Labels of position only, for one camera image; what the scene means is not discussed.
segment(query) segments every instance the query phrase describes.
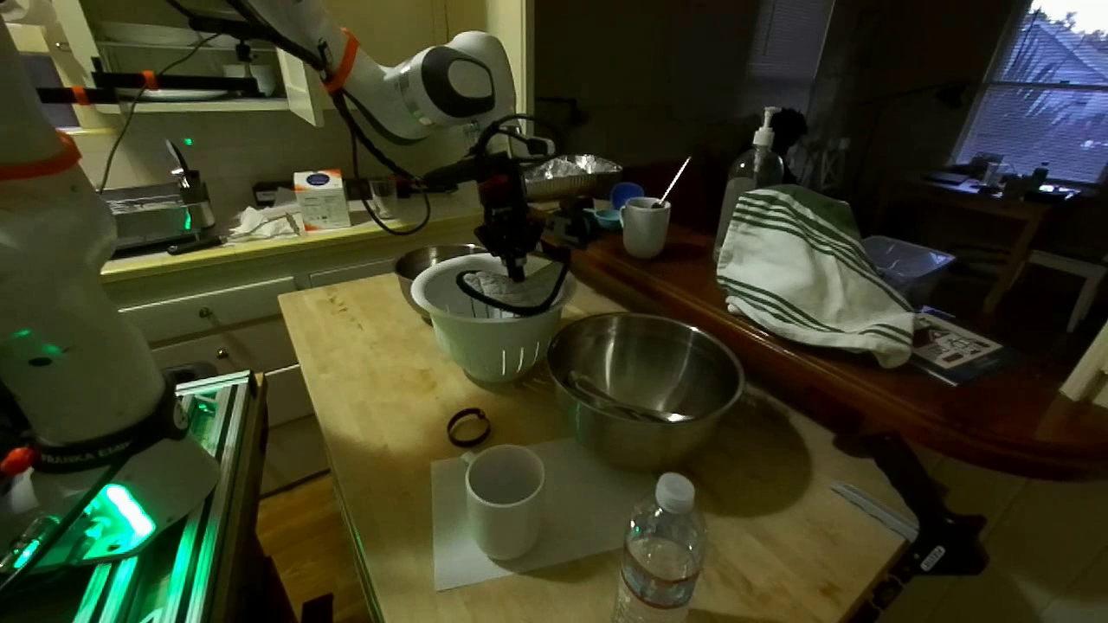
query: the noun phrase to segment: window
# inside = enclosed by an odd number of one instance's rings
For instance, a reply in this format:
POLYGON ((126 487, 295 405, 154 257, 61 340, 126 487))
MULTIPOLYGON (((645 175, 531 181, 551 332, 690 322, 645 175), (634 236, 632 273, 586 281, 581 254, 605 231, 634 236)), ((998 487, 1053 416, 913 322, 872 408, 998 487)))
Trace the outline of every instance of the window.
POLYGON ((1053 181, 1108 172, 1108 3, 1035 0, 994 58, 955 161, 1000 156, 1005 170, 1051 166, 1053 181))

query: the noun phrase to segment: wooden countertop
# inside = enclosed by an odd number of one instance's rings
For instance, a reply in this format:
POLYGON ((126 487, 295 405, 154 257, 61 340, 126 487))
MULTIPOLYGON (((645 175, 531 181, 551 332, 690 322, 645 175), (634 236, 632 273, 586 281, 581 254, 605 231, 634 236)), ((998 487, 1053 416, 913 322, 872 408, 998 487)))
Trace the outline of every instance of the wooden countertop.
MULTIPOLYGON (((580 287, 568 316, 604 308, 612 301, 580 287)), ((403 301, 394 276, 281 293, 281 311, 379 616, 611 618, 617 554, 432 590, 429 465, 459 456, 447 420, 477 405, 493 420, 493 442, 573 435, 549 371, 507 386, 471 385, 403 301)), ((897 506, 882 475, 754 390, 686 475, 701 486, 710 536, 694 618, 843 618, 901 550, 895 532, 830 493, 851 482, 897 506)))
POLYGON ((669 249, 632 258, 620 238, 575 257, 575 273, 611 296, 679 316, 732 341, 748 371, 806 416, 838 428, 895 428, 912 442, 1031 478, 1108 478, 1108 416, 1059 397, 1031 363, 967 386, 917 371, 879 371, 870 356, 810 354, 732 316, 710 263, 710 236, 677 225, 669 249))

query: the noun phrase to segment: striped dish towel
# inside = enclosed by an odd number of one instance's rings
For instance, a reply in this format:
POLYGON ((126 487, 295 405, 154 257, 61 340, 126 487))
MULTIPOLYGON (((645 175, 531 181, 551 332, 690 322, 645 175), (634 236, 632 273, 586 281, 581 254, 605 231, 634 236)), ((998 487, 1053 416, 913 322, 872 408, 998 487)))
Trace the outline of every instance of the striped dish towel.
POLYGON ((781 340, 912 359, 912 303, 875 276, 851 209, 806 187, 754 187, 738 197, 717 281, 726 311, 781 340))

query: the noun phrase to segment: floor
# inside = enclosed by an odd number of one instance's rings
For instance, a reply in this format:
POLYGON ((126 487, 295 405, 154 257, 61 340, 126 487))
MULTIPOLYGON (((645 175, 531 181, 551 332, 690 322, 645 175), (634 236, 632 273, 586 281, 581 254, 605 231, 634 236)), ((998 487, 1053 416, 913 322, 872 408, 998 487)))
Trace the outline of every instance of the floor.
POLYGON ((336 623, 366 618, 331 475, 266 494, 258 513, 258 536, 297 611, 332 595, 336 623))

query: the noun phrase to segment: metal bowl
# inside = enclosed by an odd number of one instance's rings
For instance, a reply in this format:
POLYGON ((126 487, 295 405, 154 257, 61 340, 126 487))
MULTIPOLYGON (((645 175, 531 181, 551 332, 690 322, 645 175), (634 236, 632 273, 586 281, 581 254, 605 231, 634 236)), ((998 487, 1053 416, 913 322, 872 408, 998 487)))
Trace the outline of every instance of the metal bowl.
POLYGON ((391 263, 391 273, 394 273, 406 301, 424 316, 424 322, 429 322, 429 320, 428 320, 428 311, 411 301, 411 281, 417 281, 424 269, 438 266, 438 263, 447 263, 447 258, 454 258, 454 257, 471 257, 471 254, 486 254, 486 249, 481 249, 477 242, 424 246, 424 249, 408 249, 406 257, 398 257, 398 258, 391 263))
POLYGON ((591 316, 549 348, 575 435, 632 470, 695 456, 746 386, 733 354, 702 330, 661 316, 591 316))

